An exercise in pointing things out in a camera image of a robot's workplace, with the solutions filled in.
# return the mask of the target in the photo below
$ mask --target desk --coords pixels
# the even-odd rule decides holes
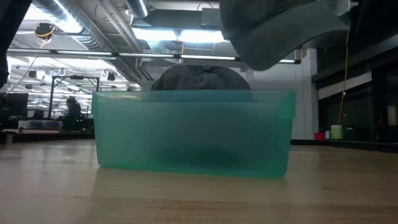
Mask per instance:
[[[292,146],[283,179],[100,168],[94,140],[0,149],[0,223],[398,223],[398,154]]]

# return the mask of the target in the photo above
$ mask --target computer monitor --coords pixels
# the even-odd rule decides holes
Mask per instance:
[[[27,119],[27,93],[0,93],[0,115],[2,120],[11,116]]]

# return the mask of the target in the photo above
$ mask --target gray fabric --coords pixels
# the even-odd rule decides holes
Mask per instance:
[[[250,86],[229,68],[179,64],[164,72],[151,90],[250,90]]]
[[[275,65],[309,40],[348,30],[322,1],[221,0],[223,34],[255,70]]]

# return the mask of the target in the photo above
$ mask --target cap brim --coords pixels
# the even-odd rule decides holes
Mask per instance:
[[[230,41],[249,67],[266,70],[314,37],[348,29],[321,2],[313,2],[285,11]]]

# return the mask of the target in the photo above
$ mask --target wooden table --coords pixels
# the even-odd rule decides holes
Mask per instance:
[[[398,154],[292,146],[283,179],[100,168],[94,140],[0,149],[0,223],[398,223]]]

